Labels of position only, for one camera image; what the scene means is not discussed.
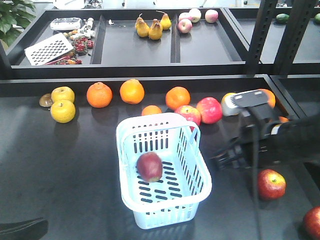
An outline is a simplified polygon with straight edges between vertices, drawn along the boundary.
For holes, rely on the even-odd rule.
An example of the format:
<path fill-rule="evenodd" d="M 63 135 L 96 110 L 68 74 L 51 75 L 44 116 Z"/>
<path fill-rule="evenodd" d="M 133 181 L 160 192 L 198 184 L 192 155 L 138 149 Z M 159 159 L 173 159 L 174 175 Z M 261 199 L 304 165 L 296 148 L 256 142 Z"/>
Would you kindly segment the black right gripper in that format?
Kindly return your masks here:
<path fill-rule="evenodd" d="M 216 162 L 220 171 L 253 166 L 263 168 L 275 164 L 273 151 L 267 146 L 267 140 L 261 138 L 254 124 L 241 128 L 239 136 L 214 152 L 210 159 L 224 159 Z"/>

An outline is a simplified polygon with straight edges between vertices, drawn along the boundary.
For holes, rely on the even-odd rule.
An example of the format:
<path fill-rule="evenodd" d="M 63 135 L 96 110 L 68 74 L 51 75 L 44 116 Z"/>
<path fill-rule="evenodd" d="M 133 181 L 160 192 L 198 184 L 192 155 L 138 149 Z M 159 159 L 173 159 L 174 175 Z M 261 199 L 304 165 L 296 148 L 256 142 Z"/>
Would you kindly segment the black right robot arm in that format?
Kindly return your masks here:
<path fill-rule="evenodd" d="M 314 162 L 320 158 L 318 114 L 285 123 L 244 126 L 238 137 L 219 149 L 211 159 L 219 169 L 266 168 L 274 165 Z"/>

